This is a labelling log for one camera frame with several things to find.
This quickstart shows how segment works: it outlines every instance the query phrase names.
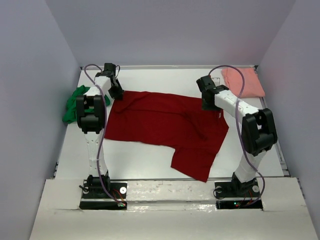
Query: black bracket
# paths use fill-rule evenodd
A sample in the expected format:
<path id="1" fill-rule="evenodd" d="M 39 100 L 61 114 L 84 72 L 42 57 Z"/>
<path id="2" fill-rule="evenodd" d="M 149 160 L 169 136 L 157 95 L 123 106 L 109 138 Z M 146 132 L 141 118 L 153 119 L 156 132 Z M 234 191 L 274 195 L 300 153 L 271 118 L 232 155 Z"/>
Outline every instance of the black bracket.
<path id="1" fill-rule="evenodd" d="M 244 149 L 253 156 L 257 156 L 262 151 L 269 151 L 278 141 L 272 111 L 265 108 L 244 116 L 241 136 Z"/>
<path id="2" fill-rule="evenodd" d="M 122 89 L 119 80 L 116 76 L 116 65 L 113 63 L 105 63 L 102 72 L 98 72 L 96 77 L 105 76 L 110 78 L 111 88 L 108 90 L 112 99 L 122 100 L 124 97 L 124 90 Z"/>
<path id="3" fill-rule="evenodd" d="M 105 105 L 101 95 L 80 95 L 75 99 L 76 121 L 79 128 L 87 134 L 88 132 L 99 133 L 105 125 Z"/>
<path id="4" fill-rule="evenodd" d="M 200 77 L 196 81 L 201 92 L 202 109 L 209 111 L 220 111 L 221 108 L 215 105 L 215 95 L 223 90 L 229 90 L 225 85 L 216 86 L 211 76 Z"/>

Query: screw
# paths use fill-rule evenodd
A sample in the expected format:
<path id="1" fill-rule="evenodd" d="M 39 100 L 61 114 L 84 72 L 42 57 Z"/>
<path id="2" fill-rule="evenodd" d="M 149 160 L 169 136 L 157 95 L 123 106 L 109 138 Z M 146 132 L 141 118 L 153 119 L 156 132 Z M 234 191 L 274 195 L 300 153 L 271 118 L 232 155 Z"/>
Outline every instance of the screw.
<path id="1" fill-rule="evenodd" d="M 123 186 L 120 188 L 120 193 L 125 194 L 127 192 L 127 189 Z"/>
<path id="2" fill-rule="evenodd" d="M 255 193 L 258 193 L 259 192 L 259 187 L 257 185 L 254 185 L 252 187 L 252 191 L 254 191 Z"/>

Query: wire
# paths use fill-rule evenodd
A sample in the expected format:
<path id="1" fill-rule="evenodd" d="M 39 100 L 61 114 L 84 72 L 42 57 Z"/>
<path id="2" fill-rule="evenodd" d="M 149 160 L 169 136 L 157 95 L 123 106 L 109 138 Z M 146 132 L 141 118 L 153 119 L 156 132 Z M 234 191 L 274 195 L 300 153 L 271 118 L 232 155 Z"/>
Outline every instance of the wire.
<path id="1" fill-rule="evenodd" d="M 122 197 L 122 194 L 121 194 L 117 189 L 113 189 L 113 190 L 116 191 L 116 192 L 119 194 L 122 202 L 124 202 L 125 200 L 124 200 L 124 198 Z"/>
<path id="2" fill-rule="evenodd" d="M 252 203 L 252 198 L 254 197 L 254 196 L 252 196 L 252 193 L 251 193 L 251 191 L 249 190 L 249 194 L 250 194 L 250 197 L 251 197 L 251 199 L 250 199 L 250 202 L 249 203 Z"/>
<path id="3" fill-rule="evenodd" d="M 218 199 L 218 200 L 224 199 L 224 197 L 217 197 L 217 194 L 215 194 L 215 193 L 217 193 L 217 188 L 215 188 L 215 189 L 213 190 L 213 196 L 214 196 L 216 199 Z"/>
<path id="4" fill-rule="evenodd" d="M 115 66 L 115 67 L 119 67 L 119 69 L 118 69 L 118 73 L 117 73 L 117 75 L 115 76 L 115 78 L 117 78 L 117 77 L 118 77 L 118 75 L 119 75 L 119 73 L 120 73 L 120 65 L 117 65 L 117 66 Z"/>
<path id="5" fill-rule="evenodd" d="M 94 84 L 94 86 L 96 86 L 99 91 L 100 91 L 100 94 L 102 95 L 102 99 L 104 98 L 104 92 L 102 91 L 101 87 L 96 84 L 96 82 L 89 76 L 89 74 L 87 73 L 87 68 L 88 67 L 97 67 L 101 72 L 102 72 L 102 68 L 99 67 L 98 65 L 96 64 L 88 64 L 84 67 L 84 74 L 88 77 L 88 79 Z M 99 179 L 100 179 L 100 183 L 101 183 L 101 186 L 102 186 L 102 189 L 103 191 L 109 196 L 109 198 L 115 200 L 117 203 L 119 203 L 119 201 L 114 198 L 109 192 L 108 190 L 106 189 L 106 186 L 104 184 L 104 181 L 102 179 L 102 175 L 101 175 L 101 171 L 100 171 L 100 165 L 99 165 L 99 157 L 100 157 L 100 151 L 101 151 L 101 148 L 102 148 L 102 144 L 103 144 L 103 140 L 104 140 L 104 137 L 106 135 L 106 126 L 107 126 L 107 111 L 106 111 L 106 101 L 102 101 L 103 102 L 103 107 L 104 107 L 104 128 L 103 128 L 103 134 L 102 134 L 102 137 L 101 137 L 101 141 L 100 141 L 100 144 L 99 144 L 99 147 L 98 147 L 98 153 L 96 155 L 96 169 L 98 171 L 98 175 L 99 175 Z"/>
<path id="6" fill-rule="evenodd" d="M 244 194 L 244 198 L 243 198 L 243 200 L 241 201 L 241 203 L 243 203 L 243 202 L 246 200 L 246 197 L 247 197 L 247 194 Z"/>
<path id="7" fill-rule="evenodd" d="M 240 102 L 240 98 L 242 96 L 242 93 L 244 92 L 244 89 L 245 89 L 245 77 L 244 75 L 242 74 L 242 72 L 234 67 L 234 66 L 231 66 L 231 65 L 219 65 L 219 66 L 216 66 L 214 67 L 213 69 L 211 69 L 211 71 L 209 72 L 208 75 L 210 75 L 214 70 L 218 69 L 218 68 L 224 68 L 224 67 L 227 67 L 227 68 L 232 68 L 234 70 L 236 70 L 240 75 L 241 75 L 241 78 L 242 78 L 242 87 L 241 87 L 241 90 L 240 90 L 240 93 L 236 99 L 236 103 L 235 103 L 235 125 L 236 125 L 236 130 L 238 132 L 238 136 L 239 136 L 239 140 L 240 140 L 240 143 L 241 143 L 241 148 L 242 148 L 242 151 L 243 151 L 243 154 L 244 154 L 244 157 L 245 157 L 245 160 L 246 162 L 249 164 L 249 166 L 261 177 L 261 180 L 262 180 L 262 190 L 260 192 L 260 195 L 251 203 L 245 205 L 246 207 L 252 205 L 252 204 L 255 204 L 262 196 L 262 194 L 264 193 L 265 191 L 265 187 L 266 187 L 266 181 L 265 181 L 265 178 L 264 176 L 258 171 L 258 169 L 249 161 L 249 158 L 248 158 L 248 155 L 247 155 L 247 152 L 245 150 L 245 145 L 244 145 L 244 142 L 242 140 L 242 136 L 241 136 L 241 132 L 240 132 L 240 124 L 239 124 L 239 111 L 238 111 L 238 107 L 239 107 L 239 102 Z"/>

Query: fabric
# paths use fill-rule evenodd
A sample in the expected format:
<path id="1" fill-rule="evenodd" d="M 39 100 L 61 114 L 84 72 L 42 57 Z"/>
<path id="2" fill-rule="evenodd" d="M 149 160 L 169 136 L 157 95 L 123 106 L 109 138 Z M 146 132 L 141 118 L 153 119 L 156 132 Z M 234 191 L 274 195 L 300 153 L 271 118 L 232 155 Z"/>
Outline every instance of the fabric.
<path id="1" fill-rule="evenodd" d="M 77 121 L 77 114 L 76 114 L 76 97 L 79 95 L 83 95 L 88 92 L 90 87 L 82 85 L 75 89 L 72 96 L 66 101 L 66 113 L 64 114 L 62 121 L 67 124 L 71 124 Z M 105 105 L 110 105 L 109 98 L 104 95 Z M 86 113 L 93 113 L 94 109 L 86 109 Z"/>
<path id="2" fill-rule="evenodd" d="M 202 110 L 200 98 L 125 91 L 113 103 L 105 138 L 174 148 L 171 167 L 206 182 L 228 128 L 223 111 Z"/>
<path id="3" fill-rule="evenodd" d="M 254 97 L 264 97 L 265 91 L 262 88 L 257 74 L 252 67 L 239 68 L 242 72 L 245 80 L 244 90 L 242 93 L 242 98 L 254 98 Z M 242 77 L 233 68 L 224 68 L 221 71 L 224 78 L 225 85 L 230 89 L 230 91 L 239 96 L 242 87 Z"/>

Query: green cloth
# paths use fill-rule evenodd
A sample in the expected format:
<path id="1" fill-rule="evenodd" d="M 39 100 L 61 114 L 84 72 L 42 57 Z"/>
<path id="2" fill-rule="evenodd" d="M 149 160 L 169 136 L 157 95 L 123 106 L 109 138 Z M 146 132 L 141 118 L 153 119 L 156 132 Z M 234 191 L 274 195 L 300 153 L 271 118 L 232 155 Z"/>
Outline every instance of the green cloth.
<path id="1" fill-rule="evenodd" d="M 76 88 L 76 90 L 72 93 L 72 96 L 68 99 L 68 101 L 66 102 L 66 113 L 62 118 L 62 121 L 64 123 L 68 123 L 71 124 L 73 122 L 77 121 L 77 114 L 76 114 L 76 97 L 79 95 L 83 95 L 86 92 L 88 92 L 88 90 L 90 89 L 90 87 L 82 85 Z M 105 99 L 105 105 L 109 106 L 110 105 L 110 100 L 107 97 L 107 95 L 104 95 L 104 99 Z M 89 108 L 86 109 L 85 112 L 86 113 L 93 113 L 94 109 L 93 108 Z"/>

